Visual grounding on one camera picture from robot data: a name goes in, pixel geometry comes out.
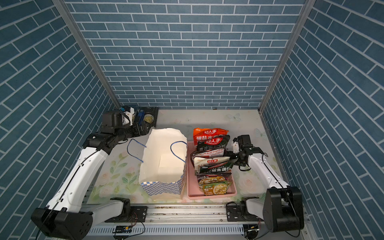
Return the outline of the dark red condiment packet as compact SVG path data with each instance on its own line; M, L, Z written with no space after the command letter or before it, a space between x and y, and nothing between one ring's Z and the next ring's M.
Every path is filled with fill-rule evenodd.
M201 141L197 143L197 151L207 151L213 149L225 149L230 140L230 135L225 135L223 137L213 138L207 141Z

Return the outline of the white checkered paper bag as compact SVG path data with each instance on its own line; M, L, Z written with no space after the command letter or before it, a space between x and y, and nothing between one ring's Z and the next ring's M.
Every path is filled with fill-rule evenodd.
M151 130L145 144L136 139L129 141L127 153L140 161L139 184L151 199L182 199L187 150L187 138L173 128Z

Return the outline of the orange red condiment packet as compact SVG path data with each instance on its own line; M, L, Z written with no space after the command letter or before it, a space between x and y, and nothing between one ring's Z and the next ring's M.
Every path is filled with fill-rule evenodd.
M229 133L228 130L224 130L220 128L213 128L213 129L195 128L193 131L194 144L196 146L198 142L205 142L213 138L224 137L228 133Z

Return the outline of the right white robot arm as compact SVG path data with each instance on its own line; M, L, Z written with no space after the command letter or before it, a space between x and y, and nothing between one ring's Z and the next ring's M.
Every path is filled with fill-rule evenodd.
M233 140L238 166L248 166L266 188L264 201L248 198L242 201L246 214L263 220L269 232L301 231L304 228L303 197L299 188L290 186L267 162L267 154L253 146L249 135Z

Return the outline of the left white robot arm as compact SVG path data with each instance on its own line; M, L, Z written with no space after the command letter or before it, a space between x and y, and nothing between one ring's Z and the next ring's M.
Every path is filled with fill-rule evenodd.
M65 240L82 240L103 222L125 222L132 217L129 199L111 198L107 203L84 207L83 200L100 167L121 141L145 136L150 125L102 126L90 134L68 177L44 208L36 208L32 222L41 234Z

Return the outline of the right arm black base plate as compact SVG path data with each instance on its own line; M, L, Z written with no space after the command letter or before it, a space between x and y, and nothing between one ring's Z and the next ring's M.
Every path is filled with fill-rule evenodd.
M246 209L235 202L229 202L225 206L228 222L258 222L261 218L249 214Z

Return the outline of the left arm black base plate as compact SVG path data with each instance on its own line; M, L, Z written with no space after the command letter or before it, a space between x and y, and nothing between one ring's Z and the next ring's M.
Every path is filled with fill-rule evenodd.
M147 206L131 206L128 211L123 210L119 216L110 218L106 220L105 223L144 223L146 221L147 211Z

